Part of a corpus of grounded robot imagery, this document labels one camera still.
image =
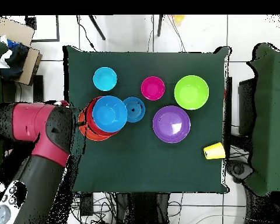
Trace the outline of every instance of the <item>small blue cup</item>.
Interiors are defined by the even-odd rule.
[[[115,87],[117,75],[114,70],[108,67],[101,67],[93,75],[95,87],[102,91],[109,91]]]

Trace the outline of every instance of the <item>white tile floor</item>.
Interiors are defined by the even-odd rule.
[[[179,52],[181,44],[177,34],[166,16],[160,37],[158,15],[155,15],[154,52]],[[40,50],[43,59],[38,70],[44,75],[45,100],[63,99],[63,45],[73,45],[83,51],[93,51],[85,32],[76,21],[76,16],[59,16],[59,42],[32,43],[32,47]],[[88,16],[80,16],[89,40],[97,51],[142,51],[152,52],[151,15],[110,15],[96,16],[96,22],[106,37],[103,41],[92,25]],[[35,36],[37,39],[51,39],[56,32],[54,16],[37,17],[40,27]],[[186,15],[181,25],[177,26],[183,40],[185,50],[191,52],[212,53],[220,46],[229,46],[232,53],[229,62],[229,76],[233,78],[232,124],[239,124],[239,97],[237,87],[240,81],[254,77],[252,69],[246,61],[252,59],[252,51],[256,44],[272,43],[280,49],[280,16],[267,15]],[[32,102],[32,90],[22,86],[22,100]],[[232,132],[238,134],[237,127]],[[243,224],[246,212],[246,198],[243,186],[235,184],[227,174],[225,183],[230,192],[219,194],[184,194],[181,214],[170,217],[171,224]],[[95,199],[104,194],[95,194]],[[181,193],[172,194],[170,201],[181,201]],[[169,215],[179,212],[180,207],[172,203]],[[71,215],[68,224],[79,224]]]

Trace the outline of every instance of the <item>yellow object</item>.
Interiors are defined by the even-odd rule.
[[[185,15],[173,15],[174,23],[180,25],[181,21],[184,19]]]
[[[208,160],[225,158],[225,150],[220,142],[205,147],[203,151],[205,158],[207,158]]]

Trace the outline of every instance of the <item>blue bowl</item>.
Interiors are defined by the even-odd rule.
[[[124,100],[124,104],[128,111],[128,122],[135,123],[143,118],[145,114],[145,106],[140,99],[129,97]]]
[[[116,132],[127,122],[128,113],[124,103],[117,97],[104,96],[93,107],[92,117],[96,125],[106,132]]]
[[[102,91],[108,91],[115,87],[117,75],[114,70],[108,67],[101,67],[93,75],[95,87]]]

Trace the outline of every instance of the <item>black chair leg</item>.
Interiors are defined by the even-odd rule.
[[[162,20],[164,15],[159,15],[159,25],[157,27],[157,36],[160,37],[161,35],[161,27],[162,27]]]
[[[100,36],[102,37],[103,40],[106,40],[105,36],[103,35],[102,31],[100,30],[99,26],[97,25],[95,19],[93,18],[93,15],[89,15],[89,18],[93,25],[95,26],[96,30],[99,32]]]

